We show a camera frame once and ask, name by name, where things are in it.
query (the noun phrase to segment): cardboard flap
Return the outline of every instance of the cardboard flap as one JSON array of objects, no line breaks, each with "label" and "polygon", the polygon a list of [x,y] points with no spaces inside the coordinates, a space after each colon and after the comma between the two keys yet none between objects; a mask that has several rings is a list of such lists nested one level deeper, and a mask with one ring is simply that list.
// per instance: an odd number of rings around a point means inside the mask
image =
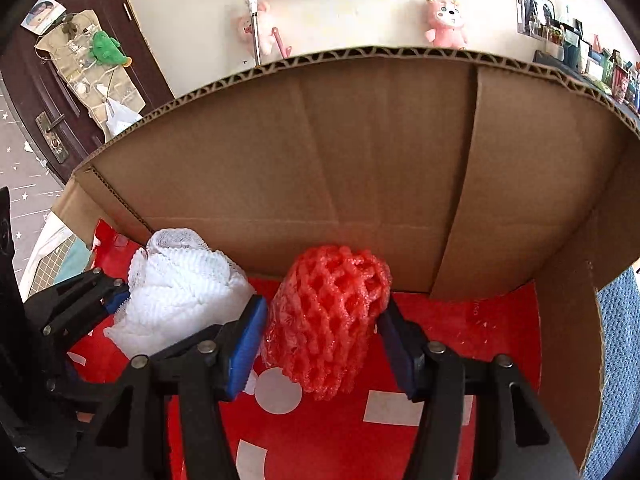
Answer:
[{"label": "cardboard flap", "polygon": [[[385,258],[396,289],[483,298],[526,282],[588,218],[632,127],[549,68],[349,49],[192,92],[97,150],[74,182],[140,243],[190,227],[268,276],[311,245],[347,244]],[[611,189],[611,203],[633,201]]]},{"label": "cardboard flap", "polygon": [[80,238],[87,247],[94,242],[94,230],[103,219],[120,233],[139,243],[145,243],[151,232],[113,190],[93,170],[84,170],[66,183],[62,195],[51,210]]},{"label": "cardboard flap", "polygon": [[630,137],[561,86],[478,68],[465,183],[432,296],[488,298],[527,281],[588,217]]},{"label": "cardboard flap", "polygon": [[602,402],[604,343],[585,222],[535,275],[542,336],[540,400],[578,468],[593,445]]},{"label": "cardboard flap", "polygon": [[622,160],[592,213],[597,238],[591,262],[598,290],[616,279],[640,254],[640,142],[629,137]]},{"label": "cardboard flap", "polygon": [[349,244],[383,256],[396,287],[429,290],[475,100],[465,62],[307,66],[188,102],[90,165],[152,230],[191,227],[248,272],[282,276],[311,245]]}]

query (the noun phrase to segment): star pattern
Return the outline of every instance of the star pattern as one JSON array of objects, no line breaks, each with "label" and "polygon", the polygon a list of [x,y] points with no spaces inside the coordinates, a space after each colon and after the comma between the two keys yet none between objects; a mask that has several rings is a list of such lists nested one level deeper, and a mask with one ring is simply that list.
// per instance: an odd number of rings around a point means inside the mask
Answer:
[{"label": "star pattern", "polygon": [[16,251],[13,266],[20,282],[47,219],[43,213],[50,211],[55,195],[62,190],[49,171],[45,174],[46,158],[36,144],[24,138],[18,121],[9,112],[7,95],[1,94],[0,184],[9,188],[11,237]]}]

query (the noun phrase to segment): pink hook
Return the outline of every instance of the pink hook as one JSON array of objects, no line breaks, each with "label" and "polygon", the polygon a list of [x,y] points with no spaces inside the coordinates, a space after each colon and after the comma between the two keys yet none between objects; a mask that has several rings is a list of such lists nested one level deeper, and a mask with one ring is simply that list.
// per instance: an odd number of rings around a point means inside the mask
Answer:
[{"label": "pink hook", "polygon": [[280,49],[280,54],[282,54],[282,57],[289,57],[291,55],[291,47],[288,46],[287,48],[285,48],[282,44],[282,38],[280,37],[280,31],[278,30],[278,27],[273,27],[271,29],[271,33],[276,38],[276,43],[278,43],[278,48]]}]

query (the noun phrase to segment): white wall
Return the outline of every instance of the white wall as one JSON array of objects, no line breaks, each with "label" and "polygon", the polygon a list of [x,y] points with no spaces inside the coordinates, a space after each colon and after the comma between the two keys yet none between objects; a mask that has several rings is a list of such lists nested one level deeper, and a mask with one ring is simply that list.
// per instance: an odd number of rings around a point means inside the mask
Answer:
[{"label": "white wall", "polygon": [[624,60],[640,61],[634,44],[604,0],[567,0],[567,3],[572,17],[582,22],[586,41],[593,41],[593,35],[597,34],[602,47],[618,49]]},{"label": "white wall", "polygon": [[[176,96],[252,65],[231,25],[232,18],[246,12],[245,1],[130,0]],[[368,44],[427,45],[422,21],[425,0],[267,1],[293,55]],[[532,59],[540,43],[516,33],[515,0],[460,1],[470,49]],[[600,25],[598,30],[601,38],[609,31]],[[267,60],[277,57],[274,53]]]}]

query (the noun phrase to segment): pink plush toy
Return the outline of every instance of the pink plush toy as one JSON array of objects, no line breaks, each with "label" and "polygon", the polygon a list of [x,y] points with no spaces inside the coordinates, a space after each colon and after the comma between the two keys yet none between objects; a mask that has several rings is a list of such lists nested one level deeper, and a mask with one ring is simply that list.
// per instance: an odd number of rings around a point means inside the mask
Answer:
[{"label": "pink plush toy", "polygon": [[433,46],[466,48],[465,21],[455,0],[427,0],[427,19],[431,27],[424,33]]},{"label": "pink plush toy", "polygon": [[[258,3],[258,37],[260,39],[260,52],[268,56],[276,43],[273,35],[275,27],[273,16],[269,13],[270,5],[265,1]],[[238,36],[245,44],[247,50],[254,54],[254,40],[252,39],[251,17],[243,16],[237,20]]]}]

